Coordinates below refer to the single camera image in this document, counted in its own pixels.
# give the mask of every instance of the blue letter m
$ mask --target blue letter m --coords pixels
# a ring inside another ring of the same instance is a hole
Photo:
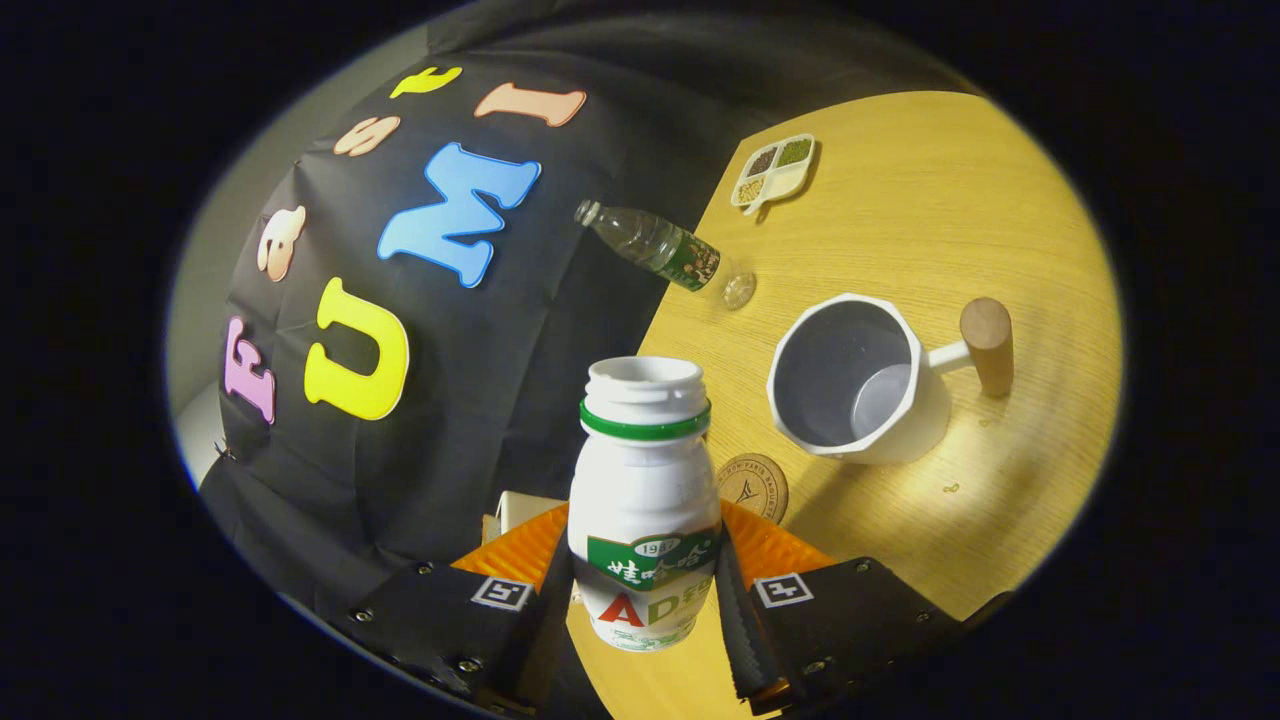
[[[502,217],[476,193],[492,195],[509,210],[529,195],[540,172],[541,165],[534,161],[504,163],[472,155],[457,142],[445,145],[422,172],[444,202],[393,215],[378,241],[378,256],[385,260],[397,252],[417,255],[456,272],[462,287],[480,284],[493,259],[493,243],[477,240],[466,245],[449,237],[500,231],[506,224]]]

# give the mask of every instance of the green cap band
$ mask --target green cap band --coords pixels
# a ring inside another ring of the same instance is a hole
[[[591,428],[598,433],[604,433],[611,437],[622,439],[639,439],[639,441],[662,441],[662,439],[677,439],[687,436],[694,436],[704,432],[712,425],[712,402],[707,401],[707,410],[703,410],[698,415],[681,420],[678,423],[667,423],[666,425],[630,425],[627,423],[614,423],[613,420],[605,420],[604,418],[593,415],[590,410],[586,409],[586,401],[579,404],[579,413],[582,418],[582,424]]]

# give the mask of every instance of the wooden handle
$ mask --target wooden handle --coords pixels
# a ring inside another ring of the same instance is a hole
[[[979,297],[960,313],[960,337],[969,346],[982,392],[1000,397],[1014,384],[1014,324],[1009,310]]]

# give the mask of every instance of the white dish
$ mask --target white dish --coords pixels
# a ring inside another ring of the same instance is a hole
[[[788,143],[800,140],[809,141],[809,154],[805,155],[803,160],[788,163],[786,165],[778,165],[778,161],[782,160],[782,150]],[[728,191],[730,205],[735,208],[746,208],[751,205],[751,202],[756,200],[756,196],[751,196],[746,200],[739,200],[737,191],[744,184],[749,184],[755,181],[760,181],[762,193],[765,190],[769,191],[768,196],[764,197],[765,202],[795,195],[795,192],[804,186],[804,181],[809,176],[809,165],[813,163],[813,154],[817,149],[818,141],[815,141],[813,136],[806,132],[791,136],[778,142],[771,142],[769,145],[760,147],[746,159],[746,163],[742,164],[742,172],[737,176],[737,182],[735,182],[733,187]],[[773,151],[773,156],[769,159],[768,167],[754,176],[749,174],[751,165],[755,164],[756,159],[771,150]],[[769,178],[768,183],[764,182],[765,178]]]

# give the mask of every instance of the plastic water bottle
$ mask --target plastic water bottle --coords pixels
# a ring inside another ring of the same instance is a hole
[[[703,370],[613,357],[588,375],[580,415],[589,437],[568,493],[573,577],[600,639],[664,650],[694,629],[719,553]]]
[[[594,229],[618,255],[680,287],[716,297],[730,310],[746,305],[755,293],[755,273],[658,215],[584,200],[573,219]]]

